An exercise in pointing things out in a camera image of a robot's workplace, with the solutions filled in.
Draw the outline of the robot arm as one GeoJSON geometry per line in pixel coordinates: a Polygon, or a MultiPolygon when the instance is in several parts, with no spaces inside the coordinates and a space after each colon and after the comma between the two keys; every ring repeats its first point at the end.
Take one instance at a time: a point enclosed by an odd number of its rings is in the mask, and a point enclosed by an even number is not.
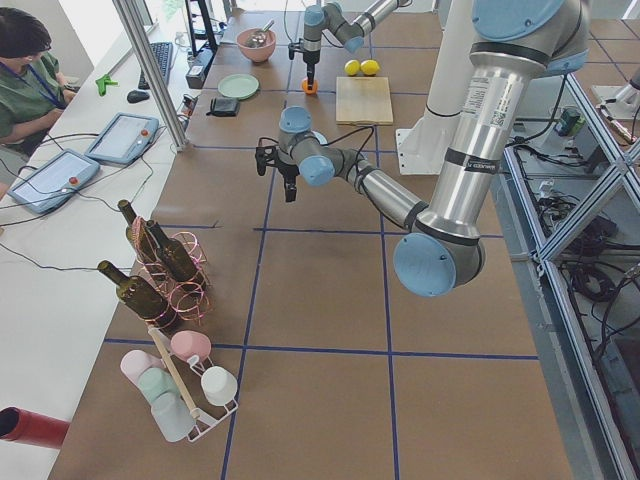
{"type": "Polygon", "coordinates": [[[309,112],[284,109],[276,165],[293,187],[297,177],[321,186],[336,177],[351,183],[405,231],[393,263],[406,289],[423,297],[448,293],[473,280],[485,252],[476,225],[498,172],[515,115],[533,79],[578,70],[587,56],[586,1],[476,1],[468,57],[472,73],[459,122],[429,201],[370,165],[359,153],[319,142],[309,112]]]}
{"type": "Polygon", "coordinates": [[[293,60],[299,52],[306,65],[303,91],[311,93],[316,86],[315,67],[320,61],[322,36],[325,31],[329,31],[344,49],[354,53],[363,46],[364,38],[387,16],[410,4],[411,1],[401,0],[376,1],[352,22],[344,17],[337,2],[328,2],[324,6],[309,6],[304,12],[302,37],[288,46],[289,59],[293,60]]]}

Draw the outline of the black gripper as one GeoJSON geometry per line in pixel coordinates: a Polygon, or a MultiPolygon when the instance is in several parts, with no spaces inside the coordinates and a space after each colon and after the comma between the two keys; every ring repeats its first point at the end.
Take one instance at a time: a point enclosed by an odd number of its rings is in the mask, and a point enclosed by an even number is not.
{"type": "Polygon", "coordinates": [[[303,52],[303,61],[305,62],[307,71],[306,85],[308,87],[314,87],[316,85],[315,67],[320,61],[320,51],[305,50],[303,52]]]}
{"type": "Polygon", "coordinates": [[[284,179],[285,201],[295,202],[297,197],[296,177],[299,175],[298,166],[278,159],[276,168],[284,179]]]}

